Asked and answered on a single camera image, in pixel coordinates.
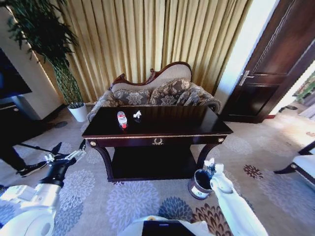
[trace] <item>potted plant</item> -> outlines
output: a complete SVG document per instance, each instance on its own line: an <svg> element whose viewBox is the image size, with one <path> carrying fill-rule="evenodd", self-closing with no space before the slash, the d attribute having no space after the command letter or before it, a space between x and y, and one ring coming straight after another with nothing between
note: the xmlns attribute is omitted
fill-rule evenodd
<svg viewBox="0 0 315 236"><path fill-rule="evenodd" d="M69 26L55 15L55 11L61 10L49 0L5 0L0 1L0 6L13 12L14 17L8 20L11 38L19 43L20 49L24 41L30 44L30 59L35 51L43 56L44 62L51 63L69 110L77 121L85 121L87 110L66 58L66 54L73 53L69 44L77 45L77 40Z"/></svg>

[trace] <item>small white object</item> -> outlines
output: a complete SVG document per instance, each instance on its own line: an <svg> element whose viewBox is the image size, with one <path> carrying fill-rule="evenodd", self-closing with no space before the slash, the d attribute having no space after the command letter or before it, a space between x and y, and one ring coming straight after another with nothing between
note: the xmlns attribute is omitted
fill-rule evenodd
<svg viewBox="0 0 315 236"><path fill-rule="evenodd" d="M213 166L214 163L215 163L215 159L214 158L211 158L209 161L205 160L205 166L206 167L210 167L210 166Z"/></svg>
<svg viewBox="0 0 315 236"><path fill-rule="evenodd" d="M140 118L140 116L141 116L141 112L140 111L137 111L137 113L136 114L133 114L133 118Z"/></svg>
<svg viewBox="0 0 315 236"><path fill-rule="evenodd" d="M87 120L88 111L85 104L82 107L79 108L68 108L69 111L73 114L74 118L77 120L77 122L84 122Z"/></svg>
<svg viewBox="0 0 315 236"><path fill-rule="evenodd" d="M223 170L224 170L224 165L222 163L216 164L216 173L217 174L223 173Z"/></svg>

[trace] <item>doorway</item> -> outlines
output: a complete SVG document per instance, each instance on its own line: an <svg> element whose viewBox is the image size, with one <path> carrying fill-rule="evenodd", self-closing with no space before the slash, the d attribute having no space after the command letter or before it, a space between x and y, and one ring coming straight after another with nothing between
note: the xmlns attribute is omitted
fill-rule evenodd
<svg viewBox="0 0 315 236"><path fill-rule="evenodd" d="M222 117L262 122L315 58L315 1L280 0Z"/></svg>

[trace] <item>carved wooden frame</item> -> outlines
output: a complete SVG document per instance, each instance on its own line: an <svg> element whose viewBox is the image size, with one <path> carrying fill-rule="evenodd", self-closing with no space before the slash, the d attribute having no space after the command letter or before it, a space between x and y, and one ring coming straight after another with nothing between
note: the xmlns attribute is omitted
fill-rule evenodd
<svg viewBox="0 0 315 236"><path fill-rule="evenodd" d="M125 79L125 74L121 74L120 76L118 76L114 82L112 83L111 87L109 88L109 90L112 88L113 85L115 84L119 84L119 83L125 83L125 84L129 84L129 85L136 85L136 86L143 86L143 85L147 85L149 83L151 83L153 80L155 80L160 74L162 74L166 69L170 68L171 66L174 65L185 65L189 68L190 70L190 74L191 74L191 78L192 78L192 71L191 71L191 67L188 63L184 62L184 61L176 61L173 63L168 64L166 67L164 67L162 70L160 71L155 71L153 68L151 68L150 72L151 75L149 76L149 78L143 82L143 83L132 83L129 82L128 80Z"/></svg>

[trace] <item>table drawer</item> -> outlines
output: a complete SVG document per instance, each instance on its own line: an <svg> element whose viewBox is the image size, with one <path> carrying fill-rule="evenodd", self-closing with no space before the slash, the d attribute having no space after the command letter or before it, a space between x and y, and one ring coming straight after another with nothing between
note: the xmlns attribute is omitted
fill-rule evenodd
<svg viewBox="0 0 315 236"><path fill-rule="evenodd" d="M209 136L156 136L128 138L98 138L88 139L91 146L98 147L132 147L132 146L161 146L181 144L220 144L226 135Z"/></svg>

